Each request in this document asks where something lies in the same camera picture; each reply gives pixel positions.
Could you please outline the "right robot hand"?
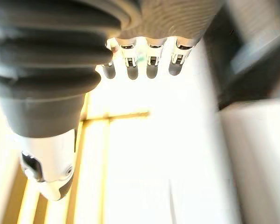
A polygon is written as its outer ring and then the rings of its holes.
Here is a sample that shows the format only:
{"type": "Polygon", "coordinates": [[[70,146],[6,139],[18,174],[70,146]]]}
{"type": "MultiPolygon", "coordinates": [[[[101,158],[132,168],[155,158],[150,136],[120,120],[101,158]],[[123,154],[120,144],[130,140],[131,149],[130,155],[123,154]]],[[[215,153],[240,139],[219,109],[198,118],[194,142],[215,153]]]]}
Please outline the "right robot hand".
{"type": "Polygon", "coordinates": [[[68,193],[77,127],[107,40],[183,37],[195,45],[221,0],[0,0],[0,104],[25,175],[49,200],[68,193]]]}

